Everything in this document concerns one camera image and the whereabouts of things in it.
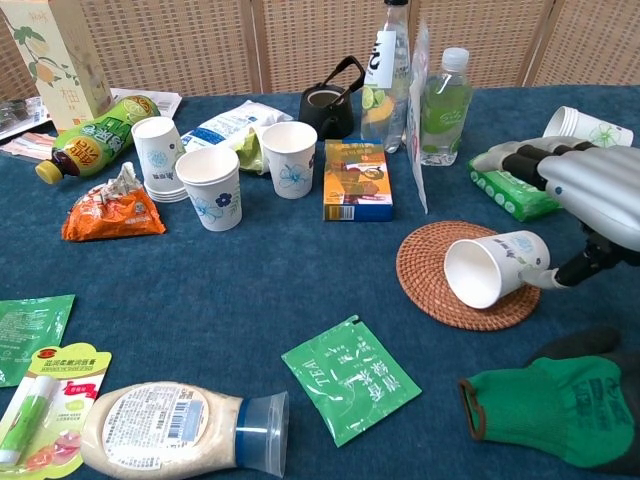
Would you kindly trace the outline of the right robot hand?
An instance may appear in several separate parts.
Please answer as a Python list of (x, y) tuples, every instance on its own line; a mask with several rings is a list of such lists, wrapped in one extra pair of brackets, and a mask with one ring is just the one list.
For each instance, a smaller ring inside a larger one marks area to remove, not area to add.
[(639, 265), (639, 150), (599, 147), (571, 136), (509, 141), (471, 164), (479, 172), (506, 171), (547, 193), (576, 217), (587, 235), (584, 250), (559, 268), (527, 269), (526, 284), (573, 287), (624, 262)]

